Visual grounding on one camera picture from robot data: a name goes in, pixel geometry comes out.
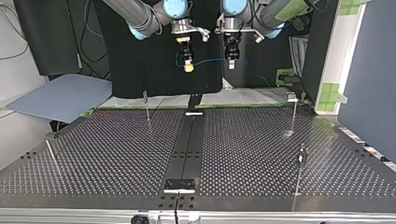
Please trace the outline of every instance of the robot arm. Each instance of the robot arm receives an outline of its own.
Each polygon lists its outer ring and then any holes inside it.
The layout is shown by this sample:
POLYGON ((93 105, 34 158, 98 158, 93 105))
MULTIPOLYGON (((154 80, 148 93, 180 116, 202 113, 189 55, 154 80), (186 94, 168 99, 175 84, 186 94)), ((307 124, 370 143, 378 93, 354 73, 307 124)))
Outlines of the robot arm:
POLYGON ((286 21, 310 12, 319 0, 273 0, 268 6, 256 0, 223 0, 223 14, 218 19, 217 34, 224 34, 225 58, 234 69, 239 59, 242 32, 255 33, 256 42, 275 38, 286 21))
POLYGON ((131 33, 139 40, 160 34, 163 26, 172 23, 172 34, 181 46, 180 55, 186 72, 192 72, 193 51, 191 33, 199 32, 207 42, 210 32, 191 25, 190 9, 187 0, 162 0, 151 7, 141 0, 103 0, 119 13, 129 24, 131 33))

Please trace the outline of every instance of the black curtain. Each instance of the black curtain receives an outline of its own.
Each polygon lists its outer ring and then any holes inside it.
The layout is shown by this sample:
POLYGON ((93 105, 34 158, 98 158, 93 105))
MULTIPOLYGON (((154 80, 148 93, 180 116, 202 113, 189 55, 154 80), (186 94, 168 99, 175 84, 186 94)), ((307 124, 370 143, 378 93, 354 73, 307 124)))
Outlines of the black curtain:
MULTIPOLYGON (((145 1, 155 5, 158 0, 145 1)), ((96 13, 105 37, 113 84, 113 95, 120 98, 212 93, 221 90, 221 63, 202 63, 192 73, 177 67, 175 58, 180 50, 171 25, 162 35, 145 40, 135 39, 125 20, 100 0, 94 1, 96 13)), ((220 41, 213 34, 219 15, 219 0, 193 1, 191 18, 196 26, 212 32, 207 43, 194 34, 192 47, 196 62, 220 58, 220 41)))

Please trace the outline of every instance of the white wall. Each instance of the white wall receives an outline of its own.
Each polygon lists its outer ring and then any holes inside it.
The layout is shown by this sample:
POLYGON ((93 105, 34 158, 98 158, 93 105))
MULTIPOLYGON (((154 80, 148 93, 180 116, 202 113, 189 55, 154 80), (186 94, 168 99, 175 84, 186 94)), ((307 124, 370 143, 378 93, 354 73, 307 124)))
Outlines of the white wall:
MULTIPOLYGON (((0 0, 13 6, 12 0, 0 0)), ((18 19, 2 8, 13 23, 21 29, 18 19)), ((0 13, 0 58, 18 54, 26 42, 18 36, 0 13)), ((4 106, 26 92, 45 83, 38 75, 30 50, 14 59, 0 60, 0 169, 21 154, 37 146, 50 131, 48 120, 12 113, 4 106)))

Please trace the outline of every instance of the optical breadboard table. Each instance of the optical breadboard table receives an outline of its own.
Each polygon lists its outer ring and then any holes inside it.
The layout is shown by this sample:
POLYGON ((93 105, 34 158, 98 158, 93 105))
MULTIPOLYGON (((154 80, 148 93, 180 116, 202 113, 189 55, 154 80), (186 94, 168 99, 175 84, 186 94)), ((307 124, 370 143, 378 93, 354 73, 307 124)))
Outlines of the optical breadboard table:
POLYGON ((393 171, 309 108, 292 113, 99 110, 0 171, 0 207, 396 213, 393 171), (195 192, 164 193, 171 179, 195 192))

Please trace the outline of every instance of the yellow object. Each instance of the yellow object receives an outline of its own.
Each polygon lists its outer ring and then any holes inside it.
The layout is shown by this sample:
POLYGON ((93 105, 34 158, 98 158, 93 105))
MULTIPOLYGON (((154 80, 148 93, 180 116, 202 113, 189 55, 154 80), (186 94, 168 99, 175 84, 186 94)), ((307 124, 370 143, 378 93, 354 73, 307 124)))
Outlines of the yellow object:
POLYGON ((194 70, 194 65, 193 64, 186 64, 184 65, 184 71, 187 73, 190 73, 194 70))

